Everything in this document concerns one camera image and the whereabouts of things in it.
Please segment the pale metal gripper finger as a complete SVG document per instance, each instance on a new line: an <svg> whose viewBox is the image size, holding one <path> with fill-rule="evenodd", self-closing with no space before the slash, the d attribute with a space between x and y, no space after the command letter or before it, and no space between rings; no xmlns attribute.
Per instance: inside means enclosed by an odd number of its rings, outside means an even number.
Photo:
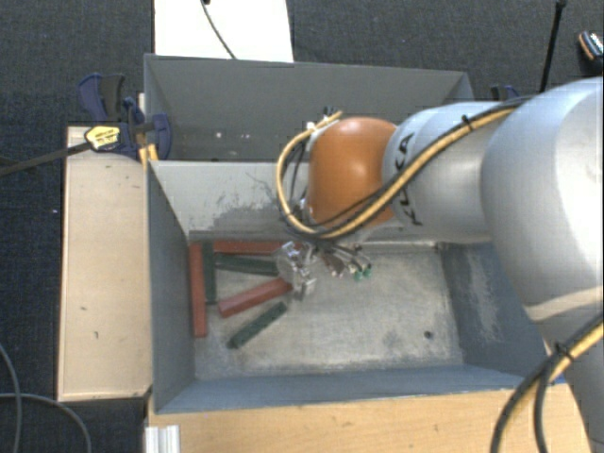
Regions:
<svg viewBox="0 0 604 453"><path fill-rule="evenodd" d="M303 246L296 242L287 242L275 253L275 263L281 277L302 277L305 271Z"/></svg>
<svg viewBox="0 0 604 453"><path fill-rule="evenodd" d="M294 274L292 281L294 299L298 301L304 300L307 295L314 291L316 281L317 277L311 272L298 272Z"/></svg>

